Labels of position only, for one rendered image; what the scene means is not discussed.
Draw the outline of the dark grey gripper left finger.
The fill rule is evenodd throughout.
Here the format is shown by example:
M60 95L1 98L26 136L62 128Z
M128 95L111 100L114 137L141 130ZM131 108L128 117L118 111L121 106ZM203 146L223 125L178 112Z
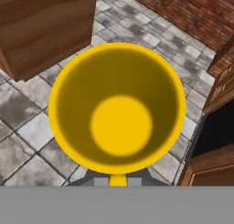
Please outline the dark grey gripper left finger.
M89 170L83 178L71 182L70 185L73 187L106 187L109 185L109 176Z

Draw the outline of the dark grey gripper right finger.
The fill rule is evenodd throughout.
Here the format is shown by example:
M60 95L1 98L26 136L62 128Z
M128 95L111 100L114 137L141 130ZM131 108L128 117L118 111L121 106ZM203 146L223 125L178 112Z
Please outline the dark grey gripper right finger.
M147 168L128 174L127 184L129 187L167 186L167 183L153 178Z

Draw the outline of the yellow mug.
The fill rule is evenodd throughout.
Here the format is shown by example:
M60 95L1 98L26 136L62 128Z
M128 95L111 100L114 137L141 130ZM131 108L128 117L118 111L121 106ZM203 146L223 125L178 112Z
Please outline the yellow mug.
M59 73L48 102L52 133L65 154L109 175L112 187L168 153L183 129L186 97L172 66L149 48L105 43Z

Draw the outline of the brown wooden cabinet with opening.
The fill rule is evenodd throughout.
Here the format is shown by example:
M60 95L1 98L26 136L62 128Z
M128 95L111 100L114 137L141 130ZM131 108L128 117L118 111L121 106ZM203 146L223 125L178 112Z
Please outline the brown wooden cabinet with opening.
M215 83L175 182L181 187L234 186L234 36L217 52L208 72Z

